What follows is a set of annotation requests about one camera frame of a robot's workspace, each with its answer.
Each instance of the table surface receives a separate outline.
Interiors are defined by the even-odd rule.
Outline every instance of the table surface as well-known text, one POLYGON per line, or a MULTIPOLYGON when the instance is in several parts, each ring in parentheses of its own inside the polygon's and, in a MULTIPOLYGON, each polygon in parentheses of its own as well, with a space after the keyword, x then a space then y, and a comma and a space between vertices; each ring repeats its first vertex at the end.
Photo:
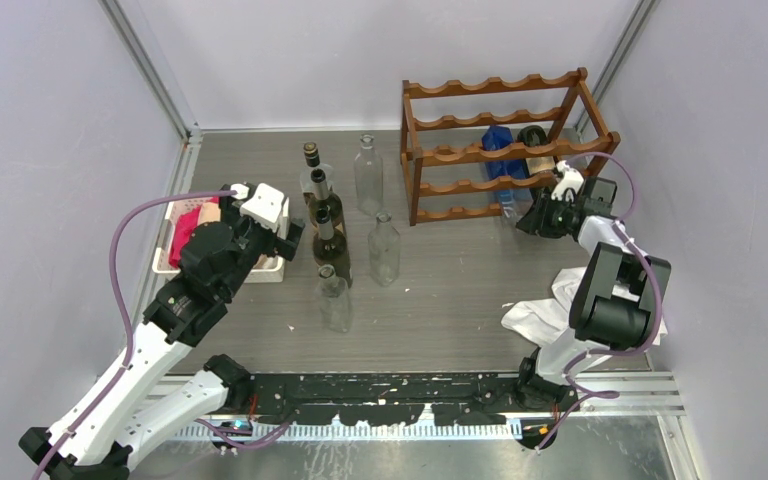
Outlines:
MULTIPOLYGON (((253 372, 513 371, 535 345, 501 326, 506 304, 549 298, 562 268, 587 264, 571 238, 526 235, 499 217, 408 226, 398 163, 398 132, 377 131, 384 158, 385 208, 401 233, 401 276, 380 287, 369 277, 367 235, 375 220, 356 205, 352 160, 360 132, 210 133, 201 147, 192 191, 225 183, 265 182, 290 197, 291 216, 307 219, 299 188, 302 144, 315 141, 335 169, 334 191, 345 208, 352 268, 354 323, 348 333, 325 330, 313 295, 317 282, 311 228, 305 229, 284 281, 244 285, 228 315, 174 369, 192 373, 225 353, 253 372)), ((424 132, 424 146, 470 144, 480 130, 424 132)), ((423 181, 482 179, 481 165, 426 169, 423 181)), ((479 207, 490 194, 423 198, 427 210, 479 207)), ((646 369, 644 358, 614 358, 610 369, 646 369)))

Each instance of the white basket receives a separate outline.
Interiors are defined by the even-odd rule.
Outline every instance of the white basket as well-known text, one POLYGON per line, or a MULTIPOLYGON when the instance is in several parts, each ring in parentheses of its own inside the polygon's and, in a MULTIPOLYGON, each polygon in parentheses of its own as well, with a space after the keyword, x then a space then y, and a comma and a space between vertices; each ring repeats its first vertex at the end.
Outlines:
MULTIPOLYGON (((166 223, 164 225, 166 234, 158 240, 159 243, 154 250, 154 260, 151 262, 151 270, 154 273, 169 280, 181 272, 180 269, 169 265, 169 251, 172 248, 172 239, 175 237, 175 225, 181 215, 192 212, 206 201, 208 201, 207 198, 179 200, 166 207, 166 216, 163 217, 163 221, 166 223)), ((289 203, 289 201, 284 203, 284 211, 278 222, 280 227, 278 235, 281 238, 286 238, 287 235, 287 225, 290 218, 289 203)), ((264 258, 265 263, 260 268, 252 269, 249 276, 246 277, 245 283, 277 283, 284 280, 285 260, 276 256, 272 258, 262 257, 261 261, 264 261, 264 258)))

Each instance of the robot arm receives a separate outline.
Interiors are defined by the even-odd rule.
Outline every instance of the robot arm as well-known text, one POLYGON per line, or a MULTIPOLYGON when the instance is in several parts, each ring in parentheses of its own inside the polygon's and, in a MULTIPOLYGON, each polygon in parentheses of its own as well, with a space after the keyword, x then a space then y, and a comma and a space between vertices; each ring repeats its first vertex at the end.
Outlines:
MULTIPOLYGON (((233 196, 219 202, 221 221, 200 225, 181 251, 181 273, 164 285, 134 331, 127 371, 70 438, 46 471, 52 479, 124 479, 145 456, 180 427, 222 406, 241 406, 249 373, 226 356, 213 357, 191 382, 135 413, 137 405, 227 313, 261 255, 292 260, 304 224, 292 221, 279 236, 286 196, 266 184, 226 185, 233 196)), ((49 429, 31 428, 20 446, 36 463, 51 449, 122 367, 125 352, 92 389, 49 429)))
MULTIPOLYGON (((572 301, 569 330, 523 360, 517 395, 521 403, 555 403, 565 410, 576 400, 565 372, 574 359, 593 350, 640 347, 656 322, 653 283, 614 230, 616 224, 625 232, 611 216, 616 183, 598 177, 583 179, 563 161, 557 164, 556 174, 561 176, 557 186, 541 190, 517 228, 547 238, 572 235, 591 257, 572 301)), ((643 256, 663 296, 670 264, 645 252, 643 256)), ((575 376, 596 360, 596 356, 585 356, 569 374, 575 376)))

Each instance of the white towel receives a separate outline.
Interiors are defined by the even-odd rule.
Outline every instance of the white towel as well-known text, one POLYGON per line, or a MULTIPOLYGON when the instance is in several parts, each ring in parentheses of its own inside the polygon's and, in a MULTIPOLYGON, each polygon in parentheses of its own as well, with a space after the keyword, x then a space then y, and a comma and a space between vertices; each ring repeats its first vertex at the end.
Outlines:
MULTIPOLYGON (((502 326, 541 347, 557 340, 569 328, 570 305, 585 270, 585 267, 561 270, 552 282, 552 294, 555 298, 517 303, 502 317, 502 326)), ((614 295, 626 296, 628 289, 615 287, 614 295)), ((660 345, 661 337, 666 334, 665 322, 661 322, 655 345, 660 345)), ((593 365, 598 365, 608 358, 607 355, 603 356, 593 365)))

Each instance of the pink cloth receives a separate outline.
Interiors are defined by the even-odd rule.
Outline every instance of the pink cloth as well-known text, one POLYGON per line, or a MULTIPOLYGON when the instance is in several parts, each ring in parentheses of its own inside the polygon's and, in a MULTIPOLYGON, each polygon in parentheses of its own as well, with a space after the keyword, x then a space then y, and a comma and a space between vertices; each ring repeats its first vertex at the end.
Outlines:
MULTIPOLYGON (((208 201, 219 203, 219 198, 213 197, 208 201)), ((201 212, 201 206, 178 217, 178 223, 175 224, 175 235, 172 237, 172 246, 169 248, 169 266, 172 268, 178 268, 178 264, 181 262, 181 249, 190 241, 193 230, 198 226, 199 212, 201 212)))

